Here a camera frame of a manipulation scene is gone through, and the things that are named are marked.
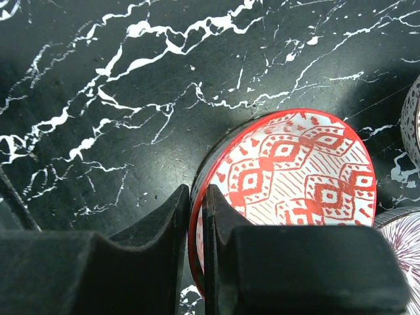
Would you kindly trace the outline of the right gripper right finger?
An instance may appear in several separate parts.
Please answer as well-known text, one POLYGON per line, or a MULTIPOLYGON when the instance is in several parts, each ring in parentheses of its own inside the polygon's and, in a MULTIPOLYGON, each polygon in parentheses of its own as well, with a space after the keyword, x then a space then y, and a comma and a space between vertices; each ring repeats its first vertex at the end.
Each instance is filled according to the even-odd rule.
POLYGON ((410 287, 367 226, 251 224, 212 184, 203 200, 207 314, 401 314, 410 287))

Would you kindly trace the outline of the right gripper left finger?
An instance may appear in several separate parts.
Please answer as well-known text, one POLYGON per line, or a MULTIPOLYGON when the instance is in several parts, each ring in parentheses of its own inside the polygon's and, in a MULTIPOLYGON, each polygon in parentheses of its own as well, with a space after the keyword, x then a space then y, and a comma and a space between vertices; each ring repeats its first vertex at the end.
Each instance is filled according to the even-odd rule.
POLYGON ((95 231, 1 233, 2 314, 176 314, 189 189, 106 237, 95 231))

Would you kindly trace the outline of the red white patterned bowl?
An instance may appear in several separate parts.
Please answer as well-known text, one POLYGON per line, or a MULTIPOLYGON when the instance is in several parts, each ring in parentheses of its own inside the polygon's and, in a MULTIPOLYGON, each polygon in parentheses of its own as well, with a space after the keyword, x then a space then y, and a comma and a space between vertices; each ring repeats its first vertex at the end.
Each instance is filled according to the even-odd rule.
POLYGON ((204 290, 202 204, 210 184, 256 225, 372 226, 375 218, 373 163, 344 121, 307 108, 252 119, 215 145, 192 185, 188 259, 199 291, 204 290))

